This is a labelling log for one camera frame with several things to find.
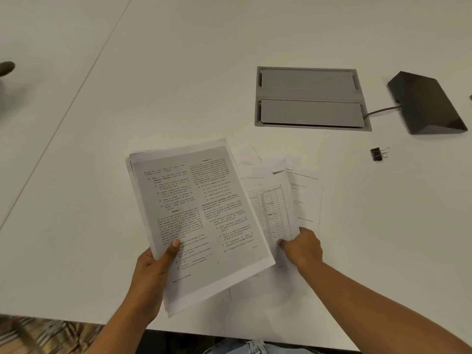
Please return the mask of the person's right forearm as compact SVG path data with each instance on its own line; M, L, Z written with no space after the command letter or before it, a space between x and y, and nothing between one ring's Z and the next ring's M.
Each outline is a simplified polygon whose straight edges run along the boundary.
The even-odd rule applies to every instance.
M472 347L318 260L297 269L362 354L472 354Z

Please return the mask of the black wedge-shaped device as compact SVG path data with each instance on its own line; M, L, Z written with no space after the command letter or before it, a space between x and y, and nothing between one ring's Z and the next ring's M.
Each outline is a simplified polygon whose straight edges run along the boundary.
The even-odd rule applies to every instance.
M387 87L411 135L460 134L467 126L445 94L431 77L401 71Z

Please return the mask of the stack of printed text sheets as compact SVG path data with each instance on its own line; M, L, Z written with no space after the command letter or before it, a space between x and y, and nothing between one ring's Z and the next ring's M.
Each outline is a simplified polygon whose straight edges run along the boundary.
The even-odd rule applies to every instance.
M226 139L135 152L126 165L154 258L181 243L169 317L275 265Z

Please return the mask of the person's left hand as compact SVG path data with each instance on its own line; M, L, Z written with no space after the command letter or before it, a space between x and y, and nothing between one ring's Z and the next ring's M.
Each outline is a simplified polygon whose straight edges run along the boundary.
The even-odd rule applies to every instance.
M138 257L125 298L131 297L146 303L160 301L162 304L169 271L167 274L158 274L158 259L154 258L151 248L147 248Z

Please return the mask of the white sheet with printed table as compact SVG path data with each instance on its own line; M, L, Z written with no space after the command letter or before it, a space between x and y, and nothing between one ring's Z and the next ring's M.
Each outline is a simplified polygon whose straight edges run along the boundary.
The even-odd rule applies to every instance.
M289 241L297 234L288 178L285 173L278 173L265 178L243 178L242 183L274 256L275 267L291 268L291 262L278 245L280 239Z

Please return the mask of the person's left forearm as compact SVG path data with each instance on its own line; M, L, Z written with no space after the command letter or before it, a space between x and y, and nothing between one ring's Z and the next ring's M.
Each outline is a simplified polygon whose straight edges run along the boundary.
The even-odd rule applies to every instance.
M126 297L86 354L135 354L139 342L156 318L161 302L146 303Z

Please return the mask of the person's right hand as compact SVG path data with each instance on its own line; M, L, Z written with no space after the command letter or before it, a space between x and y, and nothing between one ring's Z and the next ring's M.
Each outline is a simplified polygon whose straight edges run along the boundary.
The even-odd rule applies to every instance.
M293 239L296 241L296 255L286 255L286 257L299 273L313 271L323 262L321 242L312 230L300 226L299 234Z

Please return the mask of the blank white paper sheet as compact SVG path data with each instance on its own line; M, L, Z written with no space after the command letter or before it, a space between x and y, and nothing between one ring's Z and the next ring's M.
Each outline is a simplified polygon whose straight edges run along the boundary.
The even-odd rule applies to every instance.
M270 267L229 289L229 302L247 302L261 298L285 300L294 295L309 295L310 286L293 265Z

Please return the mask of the white sheet with sparse text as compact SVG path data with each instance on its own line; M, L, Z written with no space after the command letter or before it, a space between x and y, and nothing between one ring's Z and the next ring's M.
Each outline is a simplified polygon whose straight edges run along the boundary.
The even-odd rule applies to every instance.
M321 177L303 167L286 168L292 191L295 229L305 227L319 233L323 184Z

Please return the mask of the white sheet with sunburst sketch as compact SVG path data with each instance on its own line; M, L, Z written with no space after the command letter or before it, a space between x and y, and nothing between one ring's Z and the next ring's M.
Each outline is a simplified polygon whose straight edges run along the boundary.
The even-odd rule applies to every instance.
M241 179L259 179L267 176L263 161L252 146L230 147L230 150Z

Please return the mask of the grey table power outlet box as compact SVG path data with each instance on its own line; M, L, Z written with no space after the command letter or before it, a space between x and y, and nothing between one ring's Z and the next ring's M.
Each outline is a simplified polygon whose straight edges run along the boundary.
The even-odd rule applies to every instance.
M356 69L258 66L254 125L371 132Z

